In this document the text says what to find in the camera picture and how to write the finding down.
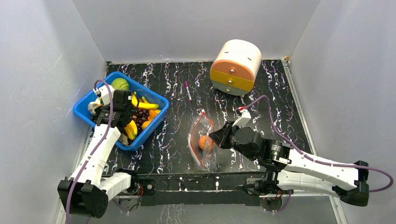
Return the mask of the peach fruit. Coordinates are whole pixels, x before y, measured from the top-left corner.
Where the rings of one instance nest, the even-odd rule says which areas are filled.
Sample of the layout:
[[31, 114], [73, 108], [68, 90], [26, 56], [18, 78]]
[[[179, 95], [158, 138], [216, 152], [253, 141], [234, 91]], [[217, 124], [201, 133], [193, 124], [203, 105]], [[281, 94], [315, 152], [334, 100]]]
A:
[[198, 146], [202, 151], [210, 151], [214, 145], [215, 143], [208, 135], [201, 136], [198, 140]]

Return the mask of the yellow banana bunch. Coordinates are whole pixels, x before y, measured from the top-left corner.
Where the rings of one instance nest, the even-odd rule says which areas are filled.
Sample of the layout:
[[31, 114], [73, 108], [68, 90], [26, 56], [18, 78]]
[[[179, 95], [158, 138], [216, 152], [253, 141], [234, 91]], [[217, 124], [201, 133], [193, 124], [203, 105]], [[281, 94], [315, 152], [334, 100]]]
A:
[[136, 123], [135, 123], [133, 120], [130, 121], [130, 123], [127, 124], [126, 127], [124, 127], [124, 131], [125, 131], [125, 133], [127, 134], [127, 137], [128, 137], [130, 140], [135, 140], [135, 138], [136, 138], [137, 135], [138, 135], [138, 128], [137, 128], [137, 125], [136, 125]]

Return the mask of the clear zip top bag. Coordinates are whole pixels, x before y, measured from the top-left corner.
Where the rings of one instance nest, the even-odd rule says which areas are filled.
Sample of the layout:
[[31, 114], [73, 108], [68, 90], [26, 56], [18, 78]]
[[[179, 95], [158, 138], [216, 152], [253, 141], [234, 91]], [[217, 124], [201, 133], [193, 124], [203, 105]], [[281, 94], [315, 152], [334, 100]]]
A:
[[217, 146], [209, 137], [213, 132], [214, 123], [206, 115], [205, 110], [194, 117], [187, 136], [190, 154], [197, 169], [213, 173], [217, 171]]

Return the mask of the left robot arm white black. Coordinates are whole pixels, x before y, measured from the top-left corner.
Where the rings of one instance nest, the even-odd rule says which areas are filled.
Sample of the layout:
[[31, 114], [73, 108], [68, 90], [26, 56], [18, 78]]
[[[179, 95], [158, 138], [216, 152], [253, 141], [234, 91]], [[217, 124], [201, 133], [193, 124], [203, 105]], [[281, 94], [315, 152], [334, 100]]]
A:
[[101, 218], [109, 202], [119, 193], [134, 194], [139, 190], [134, 171], [119, 169], [110, 177], [102, 177], [121, 130], [133, 120], [133, 96], [130, 90], [115, 90], [107, 96], [108, 104], [95, 109], [91, 143], [72, 175], [61, 180], [57, 187], [67, 222], [70, 222], [71, 214]]

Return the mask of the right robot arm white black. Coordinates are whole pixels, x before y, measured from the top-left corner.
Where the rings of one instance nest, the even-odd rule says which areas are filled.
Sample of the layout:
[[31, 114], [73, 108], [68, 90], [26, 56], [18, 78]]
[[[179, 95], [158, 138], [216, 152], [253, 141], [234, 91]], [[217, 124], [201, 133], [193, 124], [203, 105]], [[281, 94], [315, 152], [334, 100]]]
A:
[[232, 148], [266, 169], [262, 179], [250, 178], [241, 190], [252, 195], [277, 194], [303, 190], [338, 197], [354, 206], [365, 207], [369, 201], [368, 164], [341, 164], [312, 154], [299, 153], [290, 144], [263, 138], [249, 127], [233, 122], [209, 134], [222, 149]]

